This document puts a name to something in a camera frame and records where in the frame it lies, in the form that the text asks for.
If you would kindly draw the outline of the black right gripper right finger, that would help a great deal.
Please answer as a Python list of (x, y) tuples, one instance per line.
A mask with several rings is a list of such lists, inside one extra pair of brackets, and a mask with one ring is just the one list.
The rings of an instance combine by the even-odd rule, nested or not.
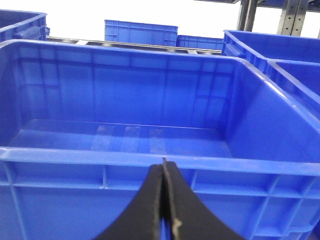
[(243, 239), (204, 205), (175, 162), (164, 157), (162, 167), (162, 212), (169, 240)]

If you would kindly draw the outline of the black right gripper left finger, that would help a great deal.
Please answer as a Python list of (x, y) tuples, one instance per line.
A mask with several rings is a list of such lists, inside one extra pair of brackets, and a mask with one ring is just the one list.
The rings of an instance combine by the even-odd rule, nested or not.
[(139, 191), (96, 240), (158, 240), (160, 238), (163, 167), (153, 164)]

